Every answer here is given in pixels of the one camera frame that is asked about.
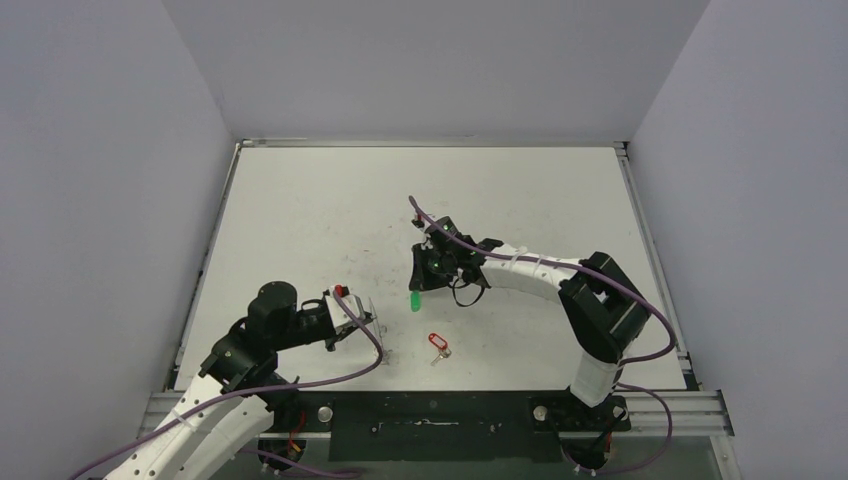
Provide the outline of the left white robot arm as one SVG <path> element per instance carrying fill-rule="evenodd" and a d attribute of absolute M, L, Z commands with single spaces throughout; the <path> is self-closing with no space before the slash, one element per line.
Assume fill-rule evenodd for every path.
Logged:
<path fill-rule="evenodd" d="M 119 448 L 124 459 L 108 478 L 210 478 L 256 435 L 296 422 L 304 385 L 278 374 L 281 351 L 313 343 L 332 349 L 372 318 L 342 285 L 304 302 L 287 282 L 262 286 L 158 426 Z"/>

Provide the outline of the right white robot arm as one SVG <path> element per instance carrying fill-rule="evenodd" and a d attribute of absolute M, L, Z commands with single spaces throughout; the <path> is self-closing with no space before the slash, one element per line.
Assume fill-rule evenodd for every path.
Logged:
<path fill-rule="evenodd" d="M 571 269 L 567 260 L 531 254 L 500 240 L 476 242 L 448 216 L 426 220 L 417 214 L 411 222 L 424 239 L 412 248 L 410 290 L 456 291 L 476 285 L 481 293 L 515 290 L 562 306 L 583 350 L 565 414 L 580 429 L 600 421 L 625 354 L 649 319 L 648 309 L 637 300 L 638 290 L 618 264 L 595 252 L 576 260 Z"/>

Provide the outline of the key with green tag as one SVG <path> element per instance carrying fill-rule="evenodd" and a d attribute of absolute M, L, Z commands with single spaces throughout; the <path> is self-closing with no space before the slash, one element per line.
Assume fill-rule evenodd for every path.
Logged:
<path fill-rule="evenodd" d="M 419 291 L 411 291 L 409 295 L 410 310 L 419 312 L 422 308 L 421 293 Z"/>

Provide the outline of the large metal keyring plate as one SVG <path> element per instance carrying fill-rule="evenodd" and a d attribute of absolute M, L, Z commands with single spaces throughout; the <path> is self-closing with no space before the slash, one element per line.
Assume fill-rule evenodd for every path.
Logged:
<path fill-rule="evenodd" d="M 378 349 L 381 352 L 381 365 L 389 365 L 391 361 L 392 350 L 385 346 L 384 335 L 387 328 L 381 324 L 376 305 L 371 297 L 368 298 L 368 313 L 371 317 L 371 329 L 375 334 L 378 342 Z"/>

